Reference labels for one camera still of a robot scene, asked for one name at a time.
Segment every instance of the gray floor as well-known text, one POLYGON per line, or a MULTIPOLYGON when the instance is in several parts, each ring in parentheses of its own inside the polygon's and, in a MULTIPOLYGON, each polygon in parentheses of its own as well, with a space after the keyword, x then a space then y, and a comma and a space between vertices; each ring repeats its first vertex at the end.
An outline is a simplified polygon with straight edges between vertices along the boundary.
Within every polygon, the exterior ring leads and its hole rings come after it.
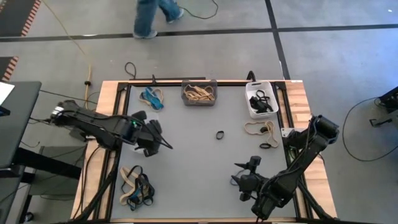
MULTIPOLYGON (((154 27, 167 30, 207 30, 270 27, 264 1, 216 0, 219 14, 201 21, 186 15, 171 26, 159 11, 154 27)), ((214 10, 211 1, 179 0, 202 16, 214 10)), ((132 32, 135 1, 51 0, 49 4, 71 34, 132 32)), ((278 27, 353 26, 398 23, 394 0, 332 1, 272 0, 278 27)), ((64 35, 42 4, 29 36, 64 35)), ((292 79, 304 80, 315 114, 342 125, 357 102, 379 96, 398 85, 398 29, 281 33, 292 79)), ((223 34, 79 41, 93 61, 93 86, 103 80, 126 80, 124 64, 137 65, 138 77, 245 78, 253 70, 261 79, 281 79, 272 34, 223 34)), ((12 81, 40 80, 44 90, 83 97, 87 74, 84 58, 70 41, 0 43, 0 56, 18 56, 12 81)), ((33 117, 46 118, 61 97, 41 93, 33 117)), ((388 125, 369 127, 381 112, 372 101, 353 111, 346 127, 346 143, 361 158, 376 157, 398 143, 397 130, 388 125)), ((67 131, 36 124, 24 141, 45 146, 75 146, 67 131)), ((349 157, 339 141, 323 153, 338 216, 342 220, 395 223, 398 219, 398 152, 376 162, 349 157)), ((23 194, 17 196, 9 223, 14 223, 23 194)), ((65 220, 71 202, 50 203, 34 198, 36 223, 65 220)))

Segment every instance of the yellow cable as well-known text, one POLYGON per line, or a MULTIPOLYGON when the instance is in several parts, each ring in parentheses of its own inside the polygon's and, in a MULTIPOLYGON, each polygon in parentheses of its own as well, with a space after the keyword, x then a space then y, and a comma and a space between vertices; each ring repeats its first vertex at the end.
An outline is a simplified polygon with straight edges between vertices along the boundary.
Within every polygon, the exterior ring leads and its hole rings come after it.
POLYGON ((51 9, 51 7, 46 3, 45 0, 42 0, 42 2, 44 3, 44 5, 47 7, 47 9, 50 10, 50 12, 54 15, 54 17, 58 20, 59 24, 61 25, 63 31, 65 31, 65 33, 67 34, 68 38, 73 41, 73 43, 79 48, 80 52, 83 54, 85 60, 87 61, 88 64, 88 76, 87 76, 87 80, 85 82, 86 85, 86 90, 85 90, 85 105, 84 107, 86 109, 88 109, 88 105, 87 105, 87 100, 88 100, 88 88, 90 87, 90 82, 91 82, 91 60, 89 59, 89 57, 87 56, 86 52, 82 49, 82 47, 80 47, 80 45, 69 35, 67 29, 65 28, 65 26, 63 25, 63 23, 61 22, 60 18, 58 18, 58 16, 55 14, 55 12, 51 9))

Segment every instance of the cable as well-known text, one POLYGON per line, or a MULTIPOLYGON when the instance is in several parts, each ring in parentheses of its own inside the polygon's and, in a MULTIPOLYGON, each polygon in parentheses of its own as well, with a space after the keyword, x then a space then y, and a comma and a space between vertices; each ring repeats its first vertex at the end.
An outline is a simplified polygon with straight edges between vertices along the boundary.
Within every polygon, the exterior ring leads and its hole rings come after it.
MULTIPOLYGON (((241 174, 243 171, 245 171, 245 169, 239 170, 239 171, 235 174, 235 176, 238 177, 238 175, 241 174)), ((230 178, 229 183, 230 183, 232 186, 239 186, 239 185, 235 182, 235 180, 232 179, 232 177, 230 178)))
POLYGON ((136 65, 135 65, 134 63, 132 63, 132 62, 126 63, 126 64, 124 65, 124 71, 126 71, 127 74, 131 75, 133 80, 136 79, 136 77, 137 77, 137 68, 136 68, 136 65), (134 67, 134 74, 132 74, 131 72, 129 72, 129 71, 127 70, 127 66, 128 66, 128 65, 132 65, 132 66, 134 67))
POLYGON ((32 117, 30 117, 29 119, 32 119, 32 120, 36 121, 36 122, 34 122, 34 123, 29 123, 29 124, 43 123, 43 124, 46 124, 46 125, 51 126, 51 125, 49 124, 50 119, 37 119, 37 118, 32 118, 32 117))
POLYGON ((21 143, 22 143, 22 144, 24 144, 25 146, 29 147, 29 148, 36 148, 37 146, 39 146, 39 144, 40 144, 40 141, 39 141, 39 142, 37 142, 37 144, 36 144, 35 146, 30 146, 30 145, 28 145, 28 144, 24 143, 23 141, 21 141, 21 143))
POLYGON ((46 199, 46 200, 54 200, 54 201, 59 201, 59 202, 67 202, 67 201, 71 201, 74 200, 75 198, 69 198, 69 199, 61 199, 61 198, 48 198, 48 197, 44 197, 44 195, 40 195, 40 198, 42 199, 46 199))
POLYGON ((84 101, 85 104, 87 104, 87 103, 93 103, 93 104, 95 104, 95 105, 97 104, 97 103, 95 103, 95 102, 93 102, 93 101, 89 101, 88 98, 86 98, 86 99, 84 100, 84 99, 75 98, 75 97, 72 97, 72 96, 67 96, 67 95, 63 95, 63 94, 59 94, 59 93, 53 93, 53 92, 46 91, 46 90, 40 90, 40 91, 42 91, 42 92, 44 92, 44 93, 56 95, 56 96, 62 96, 62 97, 65 97, 65 98, 71 98, 71 99, 74 99, 74 100, 84 101))
MULTIPOLYGON (((88 99, 88 88, 91 85, 91 60, 88 58, 86 52, 82 49, 82 47, 80 47, 80 45, 69 35, 67 29, 65 28, 65 26, 63 25, 63 23, 61 22, 60 18, 58 18, 58 16, 55 14, 55 12, 51 9, 51 7, 47 4, 46 0, 42 0, 42 2, 45 4, 45 6, 50 10, 50 12, 54 15, 54 17, 58 20, 59 24, 61 25, 63 31, 65 31, 66 35, 68 36, 68 38, 73 41, 73 43, 79 48, 81 54, 84 56, 85 60, 87 61, 88 64, 88 76, 87 79, 85 81, 85 86, 86 86, 86 90, 85 90, 85 100, 87 101, 88 99)), ((88 109, 87 106, 87 102, 85 101, 84 107, 86 109, 88 109)))
POLYGON ((97 94, 97 93, 100 93, 100 91, 96 91, 96 92, 94 92, 94 93, 92 93, 92 94, 88 95, 88 97, 87 97, 87 101, 89 101, 89 99, 90 99, 90 97, 91 97, 91 96, 93 96, 94 94, 97 94))
MULTIPOLYGON (((43 181, 49 180, 49 179, 54 178, 54 177, 56 177, 56 176, 58 176, 58 175, 59 175, 59 174, 55 174, 55 175, 52 175, 52 176, 50 176, 50 177, 46 177, 46 178, 44 178, 44 179, 42 179, 42 180, 40 180, 40 181, 35 182, 35 184, 38 184, 38 183, 41 183, 41 182, 43 182, 43 181)), ((4 198, 2 198, 2 199, 0 200, 0 204, 3 203, 3 201, 5 201, 8 197, 10 197, 10 196, 13 195, 14 193, 16 193, 18 190, 20 190, 20 189, 22 189, 22 188, 24 188, 24 187, 27 187, 28 185, 30 185, 30 184, 25 184, 25 185, 23 185, 23 186, 17 188, 16 190, 12 191, 9 195, 5 196, 4 198)))
POLYGON ((89 156, 89 158, 88 158, 88 160, 87 160, 86 166, 83 164, 83 167, 81 168, 81 173, 84 173, 84 176, 81 177, 80 203, 79 203, 79 206, 78 206, 77 209, 76 209, 75 214, 73 215, 73 219, 76 218, 76 215, 77 215, 77 213, 78 213, 78 211, 79 211, 79 208, 81 209, 81 214, 83 213, 83 200, 84 200, 84 193, 85 193, 84 189, 86 188, 86 180, 87 180, 86 177, 87 177, 87 170, 88 170, 87 167, 88 167, 88 165, 89 165, 89 163, 90 163, 90 161, 91 161, 91 158, 93 157, 93 155, 95 154, 95 152, 96 152, 99 148, 100 148, 100 146, 98 146, 98 147, 93 151, 93 153, 91 153, 91 155, 89 156))
POLYGON ((198 19, 211 19, 211 18, 213 18, 213 17, 215 17, 216 15, 217 15, 217 12, 218 12, 218 4, 216 3, 216 1, 215 0, 211 0, 215 5, 216 5, 216 11, 214 12, 214 14, 213 15, 211 15, 211 16, 209 16, 209 17, 200 17, 200 16, 196 16, 196 15, 194 15, 194 14, 192 14, 188 9, 186 9, 186 8, 184 8, 184 7, 181 7, 181 6, 179 6, 181 9, 184 9, 187 13, 189 13, 192 17, 195 17, 195 18, 198 18, 198 19))
POLYGON ((346 115, 346 118, 344 119, 344 123, 343 123, 343 133, 342 133, 342 135, 343 135, 343 137, 342 137, 342 138, 343 138, 343 145, 344 145, 344 148, 346 149, 347 153, 348 153, 352 158, 356 159, 357 161, 361 161, 361 162, 373 162, 373 161, 376 161, 376 160, 379 160, 379 159, 382 159, 382 158, 388 156, 390 153, 392 153, 392 152, 394 152, 396 149, 398 149, 398 146, 396 146, 396 147, 394 147, 393 149, 391 149, 389 152, 385 153, 384 155, 379 156, 379 157, 374 158, 374 159, 360 159, 360 158, 354 156, 354 155, 348 150, 348 148, 347 148, 346 141, 345 141, 345 138, 344 138, 344 130, 345 130, 345 126, 346 126, 346 122, 347 122, 347 118, 348 118, 349 114, 352 112, 352 110, 353 110, 355 107, 357 107, 357 106, 359 106, 360 104, 362 104, 362 103, 364 103, 364 102, 367 102, 367 101, 369 101, 369 100, 373 100, 373 99, 375 99, 375 98, 378 98, 378 97, 372 97, 372 98, 369 98, 369 99, 360 101, 359 103, 355 104, 351 109, 349 109, 349 111, 348 111, 348 113, 347 113, 347 115, 346 115))
POLYGON ((86 147, 86 146, 79 147, 79 148, 77 148, 75 150, 72 150, 72 151, 69 151, 69 152, 64 152, 62 154, 59 154, 59 155, 56 155, 56 156, 52 156, 52 157, 49 157, 49 158, 56 158, 56 157, 64 156, 64 155, 67 155, 67 154, 71 154, 71 153, 76 152, 76 151, 78 151, 80 149, 83 149, 84 147, 86 147))
MULTIPOLYGON (((77 161, 75 161, 74 166, 77 165, 77 163, 84 157, 84 155, 85 155, 85 151, 83 151, 83 153, 81 154, 81 156, 79 157, 79 159, 78 159, 77 161)), ((66 181, 68 181, 68 180, 70 180, 70 179, 69 179, 69 178, 66 178, 65 180, 63 180, 63 181, 59 182, 58 184, 54 185, 53 187, 51 187, 51 188, 45 190, 43 193, 40 194, 40 198, 42 198, 42 199, 47 199, 47 200, 59 200, 59 201, 73 200, 74 198, 73 198, 73 199, 65 200, 65 199, 59 199, 59 198, 47 198, 47 197, 43 197, 49 190, 56 189, 58 186, 64 184, 64 183, 65 183, 66 181)))

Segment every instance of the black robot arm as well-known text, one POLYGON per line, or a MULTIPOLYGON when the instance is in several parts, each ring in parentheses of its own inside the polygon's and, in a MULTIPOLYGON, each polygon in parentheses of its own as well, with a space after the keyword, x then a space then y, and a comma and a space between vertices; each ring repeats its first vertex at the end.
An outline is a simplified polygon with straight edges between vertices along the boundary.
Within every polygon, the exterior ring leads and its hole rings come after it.
POLYGON ((157 120, 147 118, 145 111, 131 116, 106 116, 78 106, 73 100, 60 102, 51 114, 50 122, 56 126, 71 126, 81 131, 82 137, 94 136, 98 144, 108 150, 117 150, 122 142, 137 144, 145 156, 153 156, 162 143, 162 128, 157 120))
POLYGON ((299 184, 300 176, 327 145, 337 140, 338 133, 338 126, 321 115, 313 117, 303 132, 292 131, 284 139, 284 146, 295 147, 301 151, 286 170, 270 179, 256 173, 256 167, 261 161, 259 156, 252 156, 247 164, 236 164, 250 170, 248 175, 232 176, 242 192, 240 199, 246 201, 253 198, 251 194, 255 191, 257 198, 251 210, 259 218, 268 219, 276 207, 282 208, 292 199, 298 185, 303 187, 302 183, 299 184))

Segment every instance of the person's leg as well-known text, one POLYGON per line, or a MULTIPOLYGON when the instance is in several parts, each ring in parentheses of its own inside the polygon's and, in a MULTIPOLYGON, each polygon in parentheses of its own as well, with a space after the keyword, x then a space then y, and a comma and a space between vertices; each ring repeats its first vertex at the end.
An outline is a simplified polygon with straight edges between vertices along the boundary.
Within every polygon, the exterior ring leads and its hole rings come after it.
POLYGON ((134 23, 134 36, 137 38, 152 38, 156 31, 152 30, 152 23, 160 0, 138 0, 137 16, 134 23))
POLYGON ((183 15, 183 9, 180 9, 175 0, 159 0, 159 7, 166 16, 167 22, 173 22, 183 15))

